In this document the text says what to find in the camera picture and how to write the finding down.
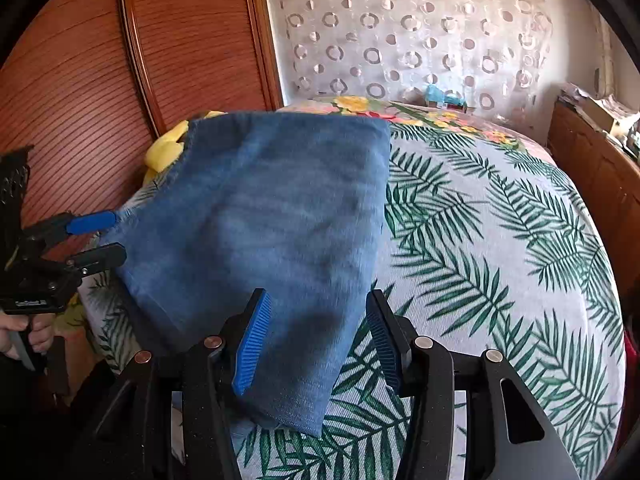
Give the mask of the blue denim jeans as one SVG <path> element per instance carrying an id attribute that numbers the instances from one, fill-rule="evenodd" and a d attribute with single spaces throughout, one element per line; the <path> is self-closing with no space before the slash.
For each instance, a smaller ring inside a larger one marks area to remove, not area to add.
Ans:
<path id="1" fill-rule="evenodd" d="M 366 116 L 229 113 L 192 122 L 157 191 L 102 236 L 137 340 L 183 352 L 271 298 L 248 414 L 318 436 L 372 283 L 390 125 Z"/>

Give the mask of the yellow Pikachu plush toy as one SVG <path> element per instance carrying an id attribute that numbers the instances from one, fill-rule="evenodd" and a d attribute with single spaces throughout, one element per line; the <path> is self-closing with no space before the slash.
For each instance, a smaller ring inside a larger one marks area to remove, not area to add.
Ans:
<path id="1" fill-rule="evenodd" d="M 184 137 L 188 133 L 192 122 L 220 115 L 224 115 L 224 112 L 210 110 L 204 114 L 185 119 L 155 140 L 144 155 L 146 170 L 143 183 L 150 183 L 180 157 L 184 149 Z"/>

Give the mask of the wooden slatted wardrobe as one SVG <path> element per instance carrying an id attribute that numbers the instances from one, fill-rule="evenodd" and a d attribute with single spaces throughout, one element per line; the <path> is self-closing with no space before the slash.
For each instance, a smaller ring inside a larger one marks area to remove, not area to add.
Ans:
<path id="1" fill-rule="evenodd" d="M 1 0 L 1 147 L 30 149 L 25 224 L 119 206 L 183 119 L 281 104 L 267 0 Z"/>

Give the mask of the wooden cabinet sideboard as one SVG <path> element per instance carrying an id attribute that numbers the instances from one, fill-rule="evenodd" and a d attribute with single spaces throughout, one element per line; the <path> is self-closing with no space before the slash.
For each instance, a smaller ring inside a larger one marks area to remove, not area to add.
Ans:
<path id="1" fill-rule="evenodd" d="M 638 167 L 562 101 L 554 104 L 547 144 L 596 224 L 618 291 L 628 295 L 639 281 Z"/>

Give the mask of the floral blanket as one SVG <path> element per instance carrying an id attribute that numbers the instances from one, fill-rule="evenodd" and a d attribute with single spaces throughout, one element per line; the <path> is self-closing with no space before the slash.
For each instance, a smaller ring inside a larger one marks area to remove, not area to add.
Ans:
<path id="1" fill-rule="evenodd" d="M 400 104 L 390 101 L 366 98 L 365 96 L 324 96 L 298 100 L 279 108 L 279 112 L 310 114 L 358 115 L 380 118 L 386 122 L 398 122 L 421 127 L 433 127 L 445 132 L 461 133 L 466 138 L 487 140 L 504 146 L 512 146 L 554 165 L 549 152 L 536 141 L 519 132 L 500 126 L 490 120 L 465 114 L 460 110 L 443 110 Z"/>

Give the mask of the cardboard box on cabinet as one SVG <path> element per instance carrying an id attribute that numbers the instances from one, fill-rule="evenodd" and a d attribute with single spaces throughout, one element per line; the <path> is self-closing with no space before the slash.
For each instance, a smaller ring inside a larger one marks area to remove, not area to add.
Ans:
<path id="1" fill-rule="evenodd" d="M 620 122 L 612 113 L 604 108 L 598 101 L 590 98 L 590 96 L 582 99 L 580 107 L 597 127 L 607 133 L 611 133 L 620 125 Z"/>

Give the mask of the blue item on box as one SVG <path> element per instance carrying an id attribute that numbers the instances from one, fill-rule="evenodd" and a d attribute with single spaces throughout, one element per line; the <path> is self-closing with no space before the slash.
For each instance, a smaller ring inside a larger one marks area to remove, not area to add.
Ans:
<path id="1" fill-rule="evenodd" d="M 426 87 L 424 101 L 430 107 L 446 108 L 447 110 L 462 110 L 462 112 L 465 112 L 468 108 L 461 96 L 442 91 L 436 84 L 429 84 Z"/>

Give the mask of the cream side curtain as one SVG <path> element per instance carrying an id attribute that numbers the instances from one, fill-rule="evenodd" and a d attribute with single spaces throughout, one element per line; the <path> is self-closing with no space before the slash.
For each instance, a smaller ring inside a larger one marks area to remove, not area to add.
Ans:
<path id="1" fill-rule="evenodd" d="M 615 64 L 613 58 L 612 30 L 600 15 L 598 18 L 601 40 L 601 63 L 599 76 L 599 96 L 612 96 L 615 92 Z"/>

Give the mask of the white circle-pattern curtain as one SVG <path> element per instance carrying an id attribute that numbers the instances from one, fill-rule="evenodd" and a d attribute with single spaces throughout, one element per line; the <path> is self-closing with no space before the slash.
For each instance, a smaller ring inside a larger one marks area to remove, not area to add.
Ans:
<path id="1" fill-rule="evenodd" d="M 417 103 L 429 84 L 533 127 L 553 25 L 546 0 L 268 0 L 285 99 Z"/>

